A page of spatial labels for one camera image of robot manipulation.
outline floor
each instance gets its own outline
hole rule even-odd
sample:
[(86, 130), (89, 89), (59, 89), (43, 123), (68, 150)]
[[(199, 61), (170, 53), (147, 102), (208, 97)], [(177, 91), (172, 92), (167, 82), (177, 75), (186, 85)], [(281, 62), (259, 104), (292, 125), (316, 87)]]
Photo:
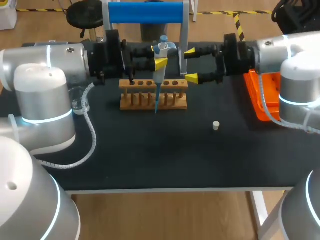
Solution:
[[(66, 8), (68, 0), (61, 0)], [(279, 0), (199, 0), (199, 12), (273, 10)], [(56, 9), (58, 0), (19, 0), (21, 9)], [(246, 14), (240, 22), (247, 41), (281, 35), (270, 15)], [(236, 33), (227, 15), (199, 15), (190, 22), (190, 42), (219, 42)], [(140, 26), (118, 26), (128, 42), (140, 42)], [(0, 31), (0, 50), (27, 42), (80, 41), (80, 30), (68, 25), (63, 13), (19, 12), (14, 30)], [(169, 25), (168, 38), (179, 40), (180, 27)], [(102, 36), (103, 29), (97, 34)], [(282, 192), (264, 192), (268, 211)], [(255, 240), (251, 205), (245, 192), (144, 193), (78, 195), (82, 221), (80, 240)], [(283, 239), (278, 233), (274, 240)]]

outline white spiral cable wrap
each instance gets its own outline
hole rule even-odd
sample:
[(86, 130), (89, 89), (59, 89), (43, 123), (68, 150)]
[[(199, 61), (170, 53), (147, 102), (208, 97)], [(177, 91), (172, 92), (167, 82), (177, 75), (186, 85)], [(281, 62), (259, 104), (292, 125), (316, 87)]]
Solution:
[(313, 128), (313, 127), (308, 126), (308, 121), (309, 121), (310, 115), (314, 111), (313, 109), (310, 109), (308, 114), (305, 116), (303, 125), (276, 120), (271, 115), (271, 113), (269, 112), (269, 109), (267, 107), (262, 75), (259, 75), (259, 87), (260, 87), (260, 94), (261, 94), (261, 100), (262, 100), (262, 106), (263, 106), (264, 112), (266, 113), (266, 115), (269, 117), (269, 119), (272, 122), (274, 122), (275, 124), (278, 124), (278, 125), (280, 125), (282, 127), (285, 127), (285, 128), (303, 130), (303, 131), (305, 131), (307, 133), (312, 133), (312, 134), (313, 133), (320, 134), (320, 130), (317, 130), (317, 129)]
[(95, 87), (95, 85), (93, 83), (91, 83), (84, 90), (83, 95), (82, 95), (82, 99), (81, 99), (81, 106), (82, 106), (83, 115), (84, 115), (86, 123), (89, 126), (89, 129), (90, 129), (91, 135), (92, 135), (92, 146), (91, 146), (90, 151), (80, 161), (77, 161), (75, 163), (68, 164), (68, 165), (60, 165), (60, 164), (50, 163), (50, 162), (47, 162), (47, 161), (38, 160), (43, 166), (46, 166), (46, 167), (49, 167), (49, 168), (53, 168), (53, 169), (73, 169), (73, 168), (78, 167), (81, 164), (85, 163), (91, 157), (91, 155), (94, 153), (94, 151), (96, 149), (96, 146), (97, 146), (97, 135), (96, 135), (96, 131), (94, 129), (94, 126), (92, 125), (92, 123), (90, 121), (90, 118), (89, 118), (89, 115), (88, 115), (88, 110), (87, 110), (87, 107), (86, 107), (87, 95), (90, 92), (90, 90), (93, 89), (94, 87)]

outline white table leg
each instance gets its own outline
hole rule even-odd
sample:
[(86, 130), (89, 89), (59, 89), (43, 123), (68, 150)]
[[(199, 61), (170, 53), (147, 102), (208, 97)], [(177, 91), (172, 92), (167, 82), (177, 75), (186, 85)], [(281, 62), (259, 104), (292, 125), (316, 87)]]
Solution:
[(268, 217), (264, 195), (262, 191), (251, 191), (250, 197), (253, 205), (256, 225), (259, 229)]
[(251, 191), (250, 196), (253, 205), (256, 225), (258, 228), (258, 239), (271, 240), (272, 237), (280, 229), (279, 212), (286, 194), (283, 195), (270, 215), (268, 215), (262, 191)]
[(192, 9), (192, 13), (195, 12), (195, 1), (194, 0), (190, 0), (191, 3), (191, 9)]
[(283, 202), (283, 198), (277, 203), (270, 215), (267, 217), (263, 225), (258, 230), (258, 239), (259, 240), (271, 240), (272, 237), (280, 229), (279, 223), (279, 211), (280, 206)]
[(194, 2), (194, 10), (193, 10), (193, 21), (194, 22), (197, 21), (198, 2), (199, 2), (199, 0), (195, 0), (195, 2)]

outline black tabletop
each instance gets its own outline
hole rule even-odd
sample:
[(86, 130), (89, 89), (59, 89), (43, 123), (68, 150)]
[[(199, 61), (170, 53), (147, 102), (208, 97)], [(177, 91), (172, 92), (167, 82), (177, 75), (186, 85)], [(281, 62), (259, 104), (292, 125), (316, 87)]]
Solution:
[[(188, 61), (189, 73), (214, 69), (210, 56)], [(172, 57), (166, 78), (177, 76), (178, 59)], [(152, 73), (136, 78), (151, 79)], [(74, 169), (47, 169), (65, 190), (292, 187), (320, 166), (319, 137), (260, 122), (242, 76), (219, 85), (190, 83), (187, 110), (120, 111), (121, 93), (118, 80), (90, 92), (93, 156)], [(11, 92), (2, 93), (0, 106), (0, 117), (20, 113)], [(75, 143), (38, 159), (69, 164), (87, 154), (88, 126), (83, 116), (74, 121)]]

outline blue frame bar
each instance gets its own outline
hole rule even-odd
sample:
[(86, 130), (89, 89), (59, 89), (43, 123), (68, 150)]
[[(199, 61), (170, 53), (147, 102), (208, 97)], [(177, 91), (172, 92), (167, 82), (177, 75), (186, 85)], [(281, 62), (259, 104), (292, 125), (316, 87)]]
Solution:
[(111, 24), (182, 24), (183, 2), (109, 2)]

